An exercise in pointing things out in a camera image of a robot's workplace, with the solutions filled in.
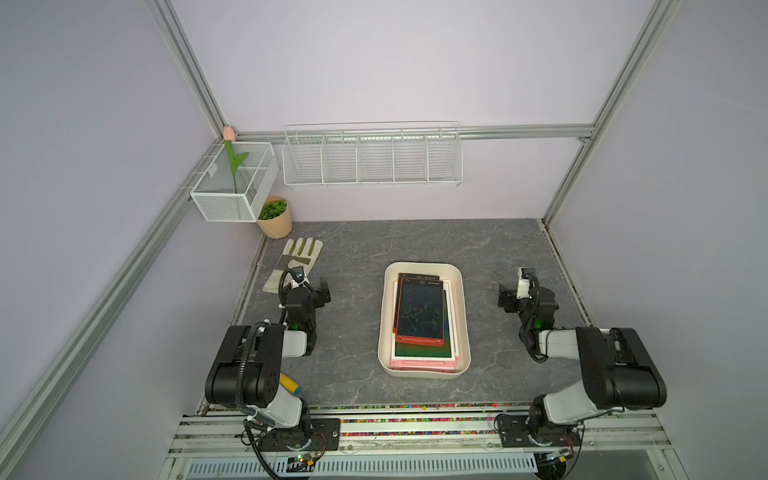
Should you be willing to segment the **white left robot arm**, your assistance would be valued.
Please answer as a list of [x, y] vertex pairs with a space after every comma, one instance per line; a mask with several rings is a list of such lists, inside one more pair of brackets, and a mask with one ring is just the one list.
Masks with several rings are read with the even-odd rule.
[[312, 354], [316, 310], [330, 301], [325, 280], [285, 286], [278, 322], [229, 327], [206, 378], [206, 401], [238, 410], [247, 428], [287, 449], [309, 446], [315, 433], [309, 407], [280, 383], [281, 366], [286, 358]]

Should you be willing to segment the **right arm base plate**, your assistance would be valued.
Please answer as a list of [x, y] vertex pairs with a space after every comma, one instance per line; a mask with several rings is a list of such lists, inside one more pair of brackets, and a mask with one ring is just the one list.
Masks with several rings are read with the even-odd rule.
[[575, 448], [582, 440], [578, 426], [534, 426], [530, 417], [523, 414], [498, 414], [494, 419], [493, 428], [504, 448]]

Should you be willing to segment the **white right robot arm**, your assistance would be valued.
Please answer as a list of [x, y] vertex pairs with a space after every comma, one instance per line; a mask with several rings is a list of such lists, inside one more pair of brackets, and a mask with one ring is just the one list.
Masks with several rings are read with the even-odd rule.
[[636, 330], [557, 328], [554, 292], [533, 277], [521, 279], [515, 289], [501, 285], [497, 305], [518, 316], [519, 339], [535, 362], [561, 358], [579, 363], [580, 380], [531, 403], [524, 431], [532, 443], [548, 446], [583, 421], [666, 403], [665, 381]]

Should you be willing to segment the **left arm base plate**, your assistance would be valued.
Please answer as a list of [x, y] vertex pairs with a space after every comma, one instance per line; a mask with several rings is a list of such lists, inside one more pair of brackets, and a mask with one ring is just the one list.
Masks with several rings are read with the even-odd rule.
[[341, 440], [339, 418], [312, 419], [309, 427], [274, 429], [258, 441], [262, 452], [337, 451]]

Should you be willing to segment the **small red writing tablet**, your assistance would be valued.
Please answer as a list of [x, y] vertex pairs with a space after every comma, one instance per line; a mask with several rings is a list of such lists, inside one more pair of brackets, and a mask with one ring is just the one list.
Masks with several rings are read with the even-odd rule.
[[445, 316], [444, 286], [438, 276], [398, 275], [393, 324], [397, 342], [443, 347]]

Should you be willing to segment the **cream plastic storage tray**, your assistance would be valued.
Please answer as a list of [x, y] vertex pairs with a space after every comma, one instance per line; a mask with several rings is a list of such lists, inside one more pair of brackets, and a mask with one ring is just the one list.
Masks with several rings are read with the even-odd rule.
[[394, 377], [455, 379], [469, 369], [463, 277], [457, 267], [424, 262], [387, 267], [378, 359]]

